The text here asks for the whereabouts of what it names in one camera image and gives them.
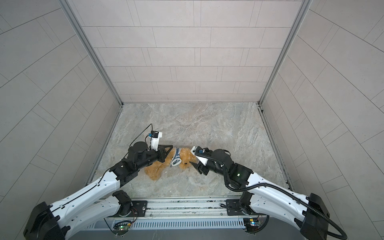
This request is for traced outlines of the blue white striped knit sweater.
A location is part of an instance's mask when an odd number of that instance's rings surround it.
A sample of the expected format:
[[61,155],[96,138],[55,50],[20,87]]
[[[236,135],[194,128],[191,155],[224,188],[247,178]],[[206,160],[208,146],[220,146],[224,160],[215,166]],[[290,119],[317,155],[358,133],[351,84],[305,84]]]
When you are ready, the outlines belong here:
[[181,148],[177,148],[176,151],[175,151],[174,156],[172,157],[170,166],[171,167],[176,167],[176,166],[180,165],[181,163],[182,163]]

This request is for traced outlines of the brown teddy bear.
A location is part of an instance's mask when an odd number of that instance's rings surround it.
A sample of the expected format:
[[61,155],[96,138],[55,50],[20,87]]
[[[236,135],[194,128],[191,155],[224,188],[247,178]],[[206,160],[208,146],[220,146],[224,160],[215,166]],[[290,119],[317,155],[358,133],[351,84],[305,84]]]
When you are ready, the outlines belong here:
[[167,167],[185,170],[192,166],[191,163],[198,163],[191,150],[188,148],[172,149],[163,163],[155,161],[151,166],[145,168],[145,174],[153,181],[157,181],[164,169]]

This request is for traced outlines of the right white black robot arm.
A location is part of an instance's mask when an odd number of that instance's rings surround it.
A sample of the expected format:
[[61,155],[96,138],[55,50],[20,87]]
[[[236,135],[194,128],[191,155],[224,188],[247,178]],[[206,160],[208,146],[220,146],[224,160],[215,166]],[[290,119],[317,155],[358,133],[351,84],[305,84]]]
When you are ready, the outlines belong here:
[[194,146],[191,153],[199,160],[193,166],[200,174],[222,175],[229,190],[242,194],[239,204],[244,214],[264,214],[279,219],[294,226],[308,240],[327,239],[329,223],[325,217],[330,213],[320,196],[284,189],[235,163],[226,150]]

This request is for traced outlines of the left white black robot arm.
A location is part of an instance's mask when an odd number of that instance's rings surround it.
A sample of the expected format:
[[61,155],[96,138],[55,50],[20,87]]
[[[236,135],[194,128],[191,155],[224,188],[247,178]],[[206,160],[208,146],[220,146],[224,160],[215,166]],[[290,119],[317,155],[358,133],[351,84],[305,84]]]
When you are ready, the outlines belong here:
[[132,200],[121,188],[141,169],[165,162],[172,149],[172,145],[159,145],[150,150],[146,142],[135,143],[101,178],[51,205],[42,202],[35,206],[23,231],[24,238],[68,240],[100,219],[128,215]]

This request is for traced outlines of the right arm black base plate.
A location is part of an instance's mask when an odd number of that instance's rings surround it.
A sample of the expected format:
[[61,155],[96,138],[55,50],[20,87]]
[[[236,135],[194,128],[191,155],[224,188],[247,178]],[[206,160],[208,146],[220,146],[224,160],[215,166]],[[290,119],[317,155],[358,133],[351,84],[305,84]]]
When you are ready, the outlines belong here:
[[228,216],[258,216],[258,213],[247,213],[241,209],[239,199],[227,199],[224,203]]

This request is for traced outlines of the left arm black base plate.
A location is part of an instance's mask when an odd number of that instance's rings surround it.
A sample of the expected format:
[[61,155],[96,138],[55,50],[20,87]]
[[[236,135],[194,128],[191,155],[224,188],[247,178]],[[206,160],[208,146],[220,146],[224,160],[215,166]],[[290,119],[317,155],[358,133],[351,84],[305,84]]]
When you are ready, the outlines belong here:
[[130,205],[125,204],[118,209],[118,212],[109,218],[141,218],[147,211],[148,201],[132,201]]

